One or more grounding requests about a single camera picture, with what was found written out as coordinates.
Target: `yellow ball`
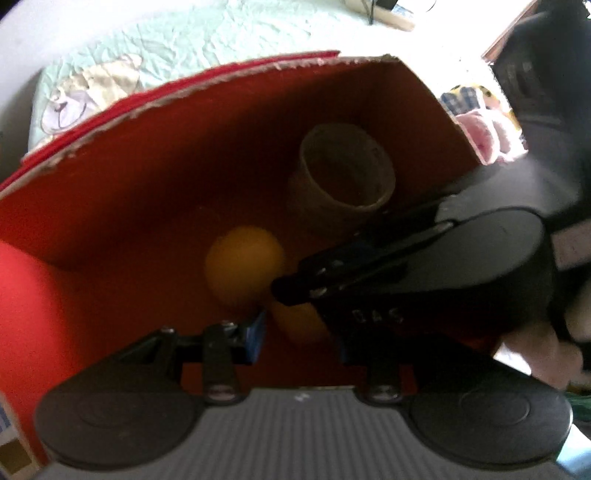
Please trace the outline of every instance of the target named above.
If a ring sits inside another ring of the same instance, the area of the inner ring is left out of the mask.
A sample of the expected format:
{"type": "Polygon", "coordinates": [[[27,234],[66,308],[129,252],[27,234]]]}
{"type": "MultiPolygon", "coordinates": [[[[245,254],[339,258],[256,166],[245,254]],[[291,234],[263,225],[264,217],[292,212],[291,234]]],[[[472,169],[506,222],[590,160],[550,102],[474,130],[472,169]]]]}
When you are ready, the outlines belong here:
{"type": "Polygon", "coordinates": [[[267,304],[267,309],[279,329],[296,345],[320,342],[330,336],[328,328],[311,303],[286,307],[273,300],[267,304]]]}
{"type": "Polygon", "coordinates": [[[285,252],[277,238],[255,226],[240,226],[218,238],[205,258],[207,285],[236,310],[256,306],[284,270],[285,252]]]}

